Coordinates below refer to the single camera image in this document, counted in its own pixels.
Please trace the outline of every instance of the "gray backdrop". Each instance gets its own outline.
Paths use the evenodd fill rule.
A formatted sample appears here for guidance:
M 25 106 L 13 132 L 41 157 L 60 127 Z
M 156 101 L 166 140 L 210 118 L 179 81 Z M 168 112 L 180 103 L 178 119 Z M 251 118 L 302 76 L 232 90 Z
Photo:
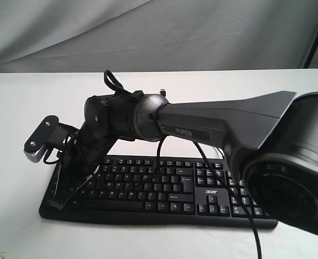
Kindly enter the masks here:
M 318 0 L 0 0 L 0 72 L 288 69 Z

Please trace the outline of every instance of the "black cylindrical motor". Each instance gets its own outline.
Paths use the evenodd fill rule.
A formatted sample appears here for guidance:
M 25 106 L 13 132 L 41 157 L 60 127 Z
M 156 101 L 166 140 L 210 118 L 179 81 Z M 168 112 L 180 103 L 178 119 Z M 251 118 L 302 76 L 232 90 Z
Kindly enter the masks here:
M 318 93 L 292 103 L 243 178 L 265 212 L 318 235 Z

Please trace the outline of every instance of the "piper logo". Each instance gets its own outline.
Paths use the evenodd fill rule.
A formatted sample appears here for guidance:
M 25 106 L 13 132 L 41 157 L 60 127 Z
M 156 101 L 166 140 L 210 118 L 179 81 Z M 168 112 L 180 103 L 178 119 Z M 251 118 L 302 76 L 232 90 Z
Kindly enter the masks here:
M 185 135 L 188 137 L 192 138 L 192 132 L 191 131 L 187 131 L 186 129 L 183 128 L 175 128 L 175 131 L 181 135 Z
M 217 190 L 206 190 L 206 193 L 212 193 L 212 194 L 215 194 L 215 193 L 217 193 L 218 191 Z

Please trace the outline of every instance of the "white table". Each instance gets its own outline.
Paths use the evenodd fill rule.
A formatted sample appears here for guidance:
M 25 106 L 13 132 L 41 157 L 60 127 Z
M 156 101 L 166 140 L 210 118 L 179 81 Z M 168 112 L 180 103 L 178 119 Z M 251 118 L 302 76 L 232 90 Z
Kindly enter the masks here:
M 170 102 L 243 99 L 279 90 L 318 91 L 318 70 L 119 73 L 130 90 L 165 88 Z M 0 74 L 0 259 L 256 258 L 253 233 L 224 227 L 116 227 L 43 220 L 38 208 L 53 166 L 23 145 L 49 114 L 80 127 L 87 97 L 111 93 L 102 73 Z M 157 143 L 118 141 L 111 154 L 155 155 Z M 204 147 L 209 157 L 216 152 Z M 168 138 L 164 156 L 199 157 Z M 260 230 L 264 258 L 318 258 L 318 237 L 279 223 Z

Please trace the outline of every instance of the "keyboard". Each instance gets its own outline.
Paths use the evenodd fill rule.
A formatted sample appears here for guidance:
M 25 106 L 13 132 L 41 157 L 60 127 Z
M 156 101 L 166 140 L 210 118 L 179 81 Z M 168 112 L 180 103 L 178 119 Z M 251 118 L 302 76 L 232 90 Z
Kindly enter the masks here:
M 243 180 L 232 179 L 226 160 L 210 162 L 218 176 L 240 196 L 256 227 L 275 228 L 278 221 L 251 199 Z M 154 165 L 155 157 L 151 156 L 108 155 L 94 177 L 62 210 L 49 204 L 57 184 L 56 167 L 39 213 L 45 219 L 97 224 L 250 227 L 242 207 L 213 177 L 203 159 L 162 157 L 162 176 L 135 190 L 136 184 L 154 174 Z

